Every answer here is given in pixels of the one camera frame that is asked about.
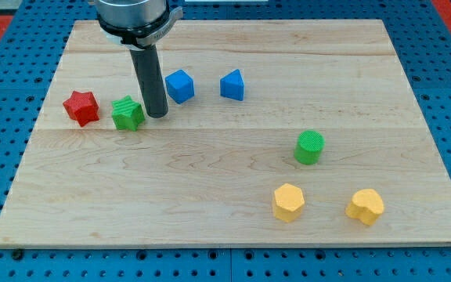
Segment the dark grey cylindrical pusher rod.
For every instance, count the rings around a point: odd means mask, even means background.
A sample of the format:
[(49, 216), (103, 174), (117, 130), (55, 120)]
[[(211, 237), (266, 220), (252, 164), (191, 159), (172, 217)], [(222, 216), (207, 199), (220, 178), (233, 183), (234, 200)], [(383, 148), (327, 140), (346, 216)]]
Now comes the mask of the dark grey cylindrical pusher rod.
[(130, 51), (147, 114), (162, 118), (168, 113), (157, 47), (149, 45), (141, 51)]

